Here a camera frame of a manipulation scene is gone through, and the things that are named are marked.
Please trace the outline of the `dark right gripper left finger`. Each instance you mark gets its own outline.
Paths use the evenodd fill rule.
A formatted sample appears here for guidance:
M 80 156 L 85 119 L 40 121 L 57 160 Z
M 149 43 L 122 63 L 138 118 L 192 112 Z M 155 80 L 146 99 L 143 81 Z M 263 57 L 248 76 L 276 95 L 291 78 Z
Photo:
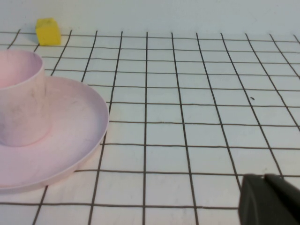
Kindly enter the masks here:
M 281 203 L 264 176 L 246 174 L 238 207 L 242 225 L 296 225 L 298 222 Z

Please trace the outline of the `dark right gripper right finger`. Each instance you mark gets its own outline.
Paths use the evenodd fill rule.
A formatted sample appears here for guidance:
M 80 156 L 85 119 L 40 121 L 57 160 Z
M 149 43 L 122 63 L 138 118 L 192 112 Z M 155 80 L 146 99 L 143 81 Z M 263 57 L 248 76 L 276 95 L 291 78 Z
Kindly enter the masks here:
M 288 209 L 295 220 L 300 223 L 300 190 L 274 174 L 266 174 L 265 181 L 275 191 L 281 203 Z

